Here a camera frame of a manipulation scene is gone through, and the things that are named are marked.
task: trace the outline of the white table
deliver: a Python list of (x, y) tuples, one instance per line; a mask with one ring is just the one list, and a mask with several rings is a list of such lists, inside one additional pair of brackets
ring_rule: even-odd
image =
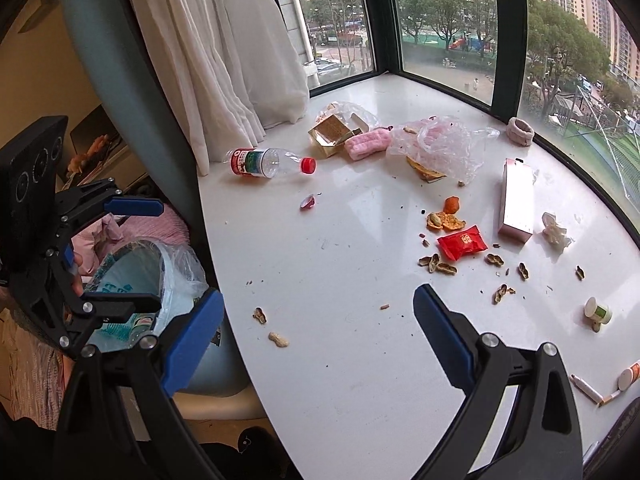
[[(491, 117), (405, 78), (383, 75), (311, 100), (306, 117), (268, 132), (261, 147), (314, 155), (307, 134), (319, 109), (333, 100), (357, 102), (384, 124), (454, 114), (473, 128)], [(553, 212), (575, 242), (560, 257), (541, 235), (526, 245), (498, 238), (497, 208), (506, 157), (540, 170), (535, 188), (536, 231)], [(299, 210), (310, 193), (315, 208)], [(510, 346), (536, 349), (550, 340), (569, 373), (603, 394), (640, 358), (638, 248), (607, 207), (564, 165), (538, 146), (513, 146), (501, 135), (487, 144), (485, 164), (466, 187), (445, 178), (418, 179), (402, 160), (384, 154), (359, 162), (342, 156), (318, 160), (312, 176), (245, 179), (212, 164), (200, 179), (210, 249), (238, 345), (266, 412), (305, 479), (409, 479), (453, 419), (463, 394), (453, 389), (412, 312), (414, 290), (431, 283), (444, 303), (465, 314), (479, 333), (495, 332)], [(460, 197), (458, 217), (477, 224), (485, 242), (506, 261), (497, 269), (483, 256), (457, 263), (458, 274), (428, 274), (418, 258), (436, 251), (421, 245), (422, 209), (440, 211)], [(516, 267), (525, 262), (530, 279)], [(586, 274), (580, 282), (575, 266)], [(511, 269), (508, 278), (504, 271)], [(501, 283), (517, 290), (497, 306)], [(582, 318), (590, 296), (614, 309), (600, 333)], [(390, 308), (380, 310), (380, 306)], [(255, 307), (266, 313), (261, 326)], [(268, 341), (277, 332), (285, 349)], [(506, 423), (514, 388), (498, 412)], [(586, 447), (602, 439), (640, 394), (640, 382), (615, 402), (575, 399)], [(498, 442), (492, 431), (476, 465)]]

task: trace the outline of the red wrapper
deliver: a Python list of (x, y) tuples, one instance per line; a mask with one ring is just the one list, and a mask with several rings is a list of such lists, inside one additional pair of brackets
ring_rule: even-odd
[(466, 231), (440, 237), (438, 243), (442, 253), (454, 262), (463, 254), (479, 253), (487, 249), (476, 225)]

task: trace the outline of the pink fuzzy pouch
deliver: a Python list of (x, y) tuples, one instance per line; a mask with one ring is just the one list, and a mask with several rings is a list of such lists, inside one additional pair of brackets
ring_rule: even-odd
[(353, 160), (360, 160), (375, 152), (383, 152), (391, 144), (391, 132), (377, 128), (344, 141), (344, 149)]

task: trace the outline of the black window frame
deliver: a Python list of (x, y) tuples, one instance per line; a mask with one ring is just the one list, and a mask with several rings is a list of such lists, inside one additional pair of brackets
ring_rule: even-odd
[[(451, 88), (443, 83), (405, 71), (402, 68), (402, 43), (398, 14), (396, 12), (396, 0), (363, 1), (369, 23), (374, 70), (314, 88), (309, 91), (311, 97), (388, 72), (451, 95), (462, 102), (482, 110), (503, 123), (507, 123), (510, 118), (517, 116), (526, 68), (528, 33), (527, 0), (497, 0), (498, 50), (495, 66), (494, 95), (491, 104), (482, 102), (473, 96)], [(629, 20), (628, 16), (621, 12), (620, 6), (617, 6), (613, 0), (609, 1), (612, 3), (614, 10), (618, 13), (623, 23), (625, 23), (627, 29), (631, 32), (631, 36), (634, 39), (636, 37), (640, 38), (640, 31), (633, 28), (634, 22)], [(551, 153), (551, 155), (576, 174), (607, 205), (631, 236), (636, 246), (640, 248), (640, 233), (638, 229), (604, 188), (569, 155), (562, 152), (543, 136), (536, 135), (534, 142)]]

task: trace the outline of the rectangular white box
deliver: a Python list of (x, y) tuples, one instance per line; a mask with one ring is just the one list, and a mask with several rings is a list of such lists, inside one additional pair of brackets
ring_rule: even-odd
[(498, 232), (523, 243), (533, 234), (533, 171), (512, 158), (504, 161)]

